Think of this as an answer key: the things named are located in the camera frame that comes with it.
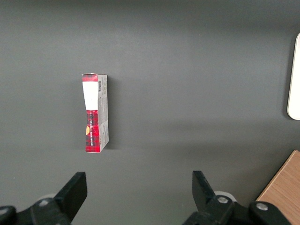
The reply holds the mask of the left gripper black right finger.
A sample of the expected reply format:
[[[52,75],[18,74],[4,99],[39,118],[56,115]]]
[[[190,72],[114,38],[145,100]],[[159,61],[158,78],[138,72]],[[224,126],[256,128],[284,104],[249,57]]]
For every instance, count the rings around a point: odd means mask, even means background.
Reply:
[[[254,201],[244,207],[228,196],[217,195],[202,171],[192,173],[192,194],[197,207],[185,225],[288,225],[273,204]]]

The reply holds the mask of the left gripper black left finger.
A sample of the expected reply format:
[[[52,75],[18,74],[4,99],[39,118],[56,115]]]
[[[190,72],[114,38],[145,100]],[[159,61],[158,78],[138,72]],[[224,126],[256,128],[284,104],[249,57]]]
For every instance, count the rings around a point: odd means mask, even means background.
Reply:
[[[70,225],[87,197],[86,173],[77,172],[54,196],[45,197],[17,212],[14,206],[0,208],[2,225]]]

